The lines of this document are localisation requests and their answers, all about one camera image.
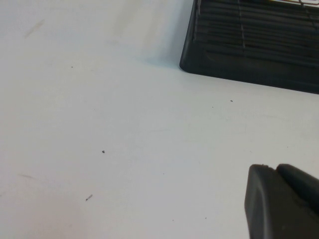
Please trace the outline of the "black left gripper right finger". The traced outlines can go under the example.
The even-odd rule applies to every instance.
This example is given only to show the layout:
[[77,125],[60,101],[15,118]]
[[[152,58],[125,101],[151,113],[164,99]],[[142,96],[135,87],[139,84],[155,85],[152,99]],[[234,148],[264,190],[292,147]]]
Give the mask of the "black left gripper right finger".
[[278,165],[276,171],[314,212],[319,211],[319,180],[317,178],[289,164]]

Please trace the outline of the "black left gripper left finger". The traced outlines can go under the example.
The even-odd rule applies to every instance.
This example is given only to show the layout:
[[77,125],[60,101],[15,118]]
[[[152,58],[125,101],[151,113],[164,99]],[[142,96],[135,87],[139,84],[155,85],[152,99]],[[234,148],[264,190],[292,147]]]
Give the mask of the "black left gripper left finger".
[[317,239],[319,212],[267,165],[249,168],[245,213],[252,239]]

